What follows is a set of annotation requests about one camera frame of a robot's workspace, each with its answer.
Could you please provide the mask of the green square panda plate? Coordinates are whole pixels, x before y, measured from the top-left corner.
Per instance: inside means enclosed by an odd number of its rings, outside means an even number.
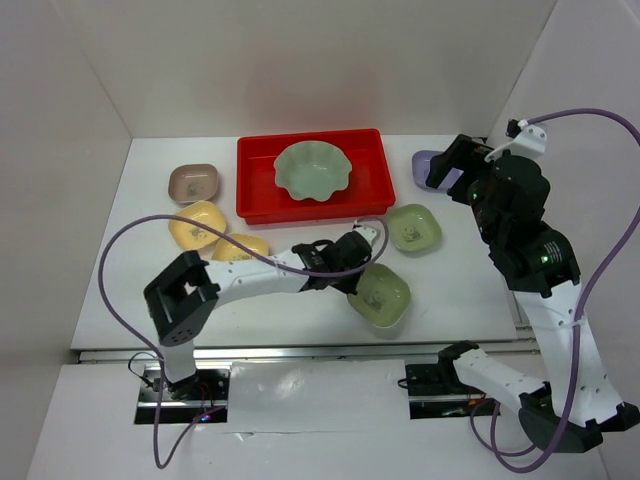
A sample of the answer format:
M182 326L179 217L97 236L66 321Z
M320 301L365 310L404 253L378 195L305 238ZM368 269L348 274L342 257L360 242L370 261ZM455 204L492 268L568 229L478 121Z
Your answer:
M394 327L411 303L409 285L383 264L369 266L347 296L349 305L378 329Z

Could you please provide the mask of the large green scalloped bowl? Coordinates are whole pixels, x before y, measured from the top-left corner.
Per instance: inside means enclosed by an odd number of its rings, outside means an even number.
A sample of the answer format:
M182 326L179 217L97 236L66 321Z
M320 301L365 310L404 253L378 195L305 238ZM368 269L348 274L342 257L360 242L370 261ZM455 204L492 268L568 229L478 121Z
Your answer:
M351 161L337 146L318 140L286 147L274 161L275 185L295 201L328 201L349 186Z

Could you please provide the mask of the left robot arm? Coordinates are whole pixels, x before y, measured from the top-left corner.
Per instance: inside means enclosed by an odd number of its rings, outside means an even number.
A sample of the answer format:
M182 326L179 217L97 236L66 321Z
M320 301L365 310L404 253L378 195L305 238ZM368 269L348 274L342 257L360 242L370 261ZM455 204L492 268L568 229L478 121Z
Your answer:
M215 308L261 295L329 287L354 294L361 274L348 272L371 260L378 236L374 228L356 226L336 241L298 244L265 261L205 261L195 251L179 255L144 289L163 358L163 389L174 399L185 399L197 389L194 339Z

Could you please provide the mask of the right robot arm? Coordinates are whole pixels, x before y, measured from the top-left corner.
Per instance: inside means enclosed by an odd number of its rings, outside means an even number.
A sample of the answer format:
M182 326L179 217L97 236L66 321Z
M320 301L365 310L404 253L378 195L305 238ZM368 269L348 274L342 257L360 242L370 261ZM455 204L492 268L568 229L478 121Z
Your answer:
M448 392L472 387L514 412L532 444L556 453L584 453L606 432L639 423L637 406L611 385L586 316L584 288L569 240L543 219L551 187L531 153L509 144L499 153L460 134L430 166L426 184L469 206L489 257L532 327L545 364L540 380L460 341L438 354L436 379Z

